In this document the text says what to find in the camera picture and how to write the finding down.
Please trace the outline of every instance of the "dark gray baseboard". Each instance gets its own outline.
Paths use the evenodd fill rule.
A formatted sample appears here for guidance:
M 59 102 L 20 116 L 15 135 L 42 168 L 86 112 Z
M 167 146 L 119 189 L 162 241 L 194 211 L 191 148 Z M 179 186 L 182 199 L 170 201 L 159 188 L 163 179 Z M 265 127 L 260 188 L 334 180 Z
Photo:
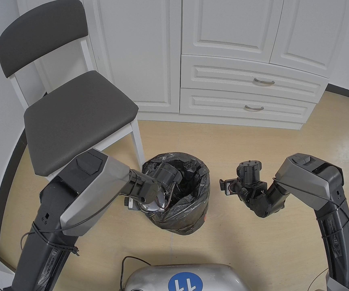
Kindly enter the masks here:
M 343 95 L 343 96 L 349 97 L 349 90 L 345 89 L 343 87 L 340 87 L 340 86 L 336 86 L 336 85 L 333 85 L 333 84 L 328 84 L 328 86 L 326 87 L 325 90 L 328 91 L 328 92 L 331 92 L 331 93 L 335 93 L 335 94 L 339 94 L 339 95 Z
M 14 175 L 16 174 L 18 164 L 21 161 L 26 145 L 27 145 L 27 141 L 26 141 L 26 134 L 24 129 L 24 131 L 22 132 L 16 144 L 16 147 L 13 150 L 13 154 L 10 157 L 9 163 L 6 167 L 5 174 L 3 175 L 1 186 L 0 186 L 0 234 L 1 234 L 2 219 L 3 219 L 3 214 L 5 212 L 7 197 L 9 196 Z

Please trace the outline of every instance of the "cabinet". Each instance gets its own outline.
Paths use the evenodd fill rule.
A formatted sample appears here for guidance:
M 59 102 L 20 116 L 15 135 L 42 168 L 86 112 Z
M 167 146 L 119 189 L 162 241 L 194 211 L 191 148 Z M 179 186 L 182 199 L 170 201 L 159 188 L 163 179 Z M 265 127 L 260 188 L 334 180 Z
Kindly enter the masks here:
M 17 0 L 21 14 L 47 1 Z M 81 1 L 95 68 L 139 119 L 290 129 L 320 100 L 349 18 L 349 0 Z M 82 57 L 72 42 L 36 67 L 54 89 Z
M 183 0 L 182 54 L 269 62 L 283 0 Z

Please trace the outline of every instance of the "drawer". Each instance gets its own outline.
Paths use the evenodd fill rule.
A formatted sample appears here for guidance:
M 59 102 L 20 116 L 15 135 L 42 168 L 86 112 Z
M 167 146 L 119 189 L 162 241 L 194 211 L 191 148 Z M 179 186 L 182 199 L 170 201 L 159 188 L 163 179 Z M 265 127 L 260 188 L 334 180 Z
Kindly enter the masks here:
M 253 93 L 317 103 L 327 84 L 328 78 L 323 76 L 263 62 L 181 56 L 182 88 Z
M 181 88 L 180 113 L 305 123 L 315 105 L 259 94 Z

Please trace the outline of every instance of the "white logo symbol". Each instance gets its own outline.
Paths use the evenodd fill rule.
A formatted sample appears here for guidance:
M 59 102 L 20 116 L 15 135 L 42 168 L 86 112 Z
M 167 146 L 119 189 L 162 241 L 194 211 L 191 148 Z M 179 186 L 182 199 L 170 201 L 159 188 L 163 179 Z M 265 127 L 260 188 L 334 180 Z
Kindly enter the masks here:
M 176 285 L 176 291 L 184 291 L 184 288 L 180 289 L 180 286 L 178 285 L 178 280 L 175 280 L 174 284 Z M 193 291 L 194 289 L 196 289 L 196 286 L 194 287 L 191 286 L 191 280 L 189 278 L 187 278 L 187 286 L 188 286 L 188 291 Z

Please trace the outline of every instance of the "chair backrest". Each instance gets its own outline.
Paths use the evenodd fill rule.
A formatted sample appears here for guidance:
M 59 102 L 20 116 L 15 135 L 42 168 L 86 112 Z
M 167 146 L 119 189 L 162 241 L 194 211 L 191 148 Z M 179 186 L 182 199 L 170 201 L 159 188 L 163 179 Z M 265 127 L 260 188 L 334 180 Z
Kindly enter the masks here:
M 88 35 L 79 0 L 56 0 L 22 14 L 0 36 L 0 63 L 8 78 L 22 67 Z

